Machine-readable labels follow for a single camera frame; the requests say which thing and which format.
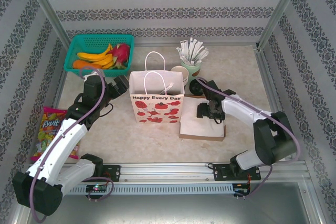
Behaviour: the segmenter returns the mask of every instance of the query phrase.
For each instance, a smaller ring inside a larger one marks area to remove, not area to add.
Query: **teal basket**
[[[131,68],[134,51],[134,37],[127,34],[80,34],[74,36],[67,57],[64,62],[64,69],[79,75],[79,69],[73,69],[72,64],[75,60],[80,60],[77,57],[78,52],[87,52],[89,54],[100,54],[104,52],[109,44],[115,47],[117,44],[125,43],[130,45],[130,57],[126,69],[104,69],[106,77],[126,76]],[[83,70],[82,75],[92,73],[91,69]]]

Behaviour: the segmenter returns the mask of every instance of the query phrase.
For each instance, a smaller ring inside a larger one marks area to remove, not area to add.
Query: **cup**
[[[181,61],[181,65],[188,70],[189,72],[188,80],[189,81],[192,81],[197,78],[198,74],[200,73],[201,63],[195,66],[188,66],[184,62]]]
[[[176,67],[173,67],[170,71],[181,72],[182,73],[182,79],[183,79],[183,86],[187,85],[188,77],[189,77],[189,71],[185,67],[176,66]]]

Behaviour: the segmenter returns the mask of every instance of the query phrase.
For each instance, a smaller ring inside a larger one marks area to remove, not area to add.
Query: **green cup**
[[[185,67],[189,72],[188,82],[196,79],[198,74],[200,73],[201,63],[195,66],[188,66],[183,61],[181,61],[181,66]]]

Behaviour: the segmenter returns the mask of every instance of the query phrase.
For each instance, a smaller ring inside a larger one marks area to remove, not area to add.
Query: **striped wall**
[[[66,51],[37,0],[0,0],[0,223],[16,201],[43,106],[52,106]]]
[[[336,0],[291,0],[264,48],[282,109],[336,223]]]
[[[70,38],[133,34],[138,42],[257,42],[279,0],[50,0]]]

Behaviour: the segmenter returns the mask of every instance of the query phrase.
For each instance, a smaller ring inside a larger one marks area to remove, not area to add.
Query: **wire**
[[[248,184],[248,189],[247,189],[247,190],[250,190],[250,189],[251,189],[251,175],[250,175],[250,173],[247,174],[247,179],[248,179],[248,182],[247,182],[247,184]]]
[[[50,149],[46,152],[46,155],[44,156],[44,158],[42,159],[41,161],[41,164],[40,166],[37,168],[37,171],[36,171],[36,174],[33,178],[33,181],[31,183],[31,186],[30,186],[30,191],[29,191],[29,205],[30,205],[30,211],[31,211],[31,215],[33,216],[33,219],[37,222],[37,223],[42,223],[46,220],[47,216],[44,215],[44,217],[40,220],[38,219],[37,217],[37,214],[36,214],[36,211],[35,211],[35,207],[34,207],[34,187],[35,187],[35,184],[36,184],[36,180],[38,178],[38,175],[40,174],[40,172],[43,170],[43,166],[47,160],[47,158],[49,157],[50,153],[53,151],[53,149],[55,148],[55,146],[58,144],[58,142],[73,128],[75,127],[75,125],[77,125],[78,123],[80,123],[83,119],[85,119],[89,114],[91,114],[100,104],[101,100],[103,99],[104,97],[104,93],[105,93],[105,81],[104,81],[104,77],[102,76],[102,74],[94,67],[92,66],[85,66],[83,68],[81,68],[79,70],[79,76],[80,78],[84,79],[84,77],[82,76],[82,71],[83,69],[92,69],[93,71],[95,71],[98,76],[100,77],[100,80],[101,80],[101,83],[102,83],[102,89],[101,89],[101,94],[100,94],[100,97],[97,101],[97,103],[92,107],[91,110],[89,110],[85,115],[83,115],[80,119],[78,119],[75,123],[73,123],[70,127],[68,127],[62,135],[60,135],[54,142],[54,144],[50,147]]]
[[[75,102],[78,102],[79,99],[82,98],[82,96],[83,96],[83,93],[78,94],[77,97],[75,98]]]
[[[233,192],[233,195],[235,195],[235,194],[237,194],[237,195],[243,197],[244,199],[245,199],[245,197],[246,197],[244,194],[241,194],[241,193],[239,193],[239,192],[237,192],[237,191]]]
[[[214,120],[215,120],[216,124],[221,124],[222,123],[222,119],[220,119],[219,123],[218,123],[217,119],[214,119]]]
[[[104,172],[103,175],[107,175],[109,178],[111,178],[111,174],[109,172]]]
[[[247,196],[245,196],[245,198],[251,197],[253,194],[255,194],[257,191],[260,190],[260,188],[263,186],[263,184],[266,182],[266,180],[268,179],[269,175],[271,175],[273,170],[273,166],[269,166],[269,172],[266,175],[266,177],[262,180],[262,182],[252,191],[250,192]]]
[[[270,117],[269,115],[265,114],[262,110],[259,110],[257,108],[255,108],[254,106],[252,106],[251,104],[249,104],[248,102],[244,101],[243,99],[237,99],[235,97],[232,97],[230,95],[227,95],[223,92],[220,92],[216,89],[213,89],[211,87],[209,87],[208,85],[206,85],[205,83],[202,82],[201,79],[197,78],[196,79],[199,84],[201,84],[202,86],[204,86],[205,88],[217,93],[217,94],[220,94],[226,98],[229,98],[230,100],[233,100],[235,102],[238,102],[238,103],[241,103],[243,104],[244,106],[248,107],[249,109],[252,109],[254,110],[255,112],[257,112],[258,114],[266,117],[267,119],[271,120],[273,123],[279,125],[284,131],[286,131],[288,133],[288,135],[290,135],[290,137],[293,139],[294,143],[295,143],[295,146],[296,146],[296,156],[292,159],[292,160],[288,160],[288,161],[281,161],[280,163],[282,164],[289,164],[289,163],[292,163],[292,162],[295,162],[297,160],[299,160],[299,156],[301,155],[301,147],[300,147],[300,144],[299,144],[299,141],[297,140],[297,138],[294,136],[294,134],[287,128],[285,127],[282,123],[280,123],[279,121],[275,120],[274,118]]]
[[[213,170],[213,169],[214,169],[214,166],[215,166],[215,165],[214,165],[213,163],[208,163],[208,168],[209,168],[209,169]]]
[[[96,179],[105,179],[108,182],[111,182],[112,188],[111,188],[111,190],[107,194],[101,196],[99,199],[92,199],[92,198],[90,198],[90,194],[93,192],[93,190],[89,191],[89,193],[88,193],[89,201],[91,201],[91,200],[94,200],[95,202],[101,201],[101,200],[109,197],[111,195],[111,193],[113,192],[113,190],[114,190],[114,183],[113,183],[113,180],[111,180],[110,178],[106,178],[106,177],[92,177],[92,178],[86,178],[86,179],[84,179],[83,182],[84,181],[90,181],[90,180],[96,180]]]
[[[101,115],[101,116],[99,116],[100,118],[102,118],[103,116],[106,116],[107,114],[110,114],[110,112],[113,110],[113,104],[112,103],[108,103],[106,106],[105,106],[105,108],[108,106],[108,105],[111,105],[111,109],[109,110],[109,112],[107,112],[107,113],[105,113],[104,115]]]

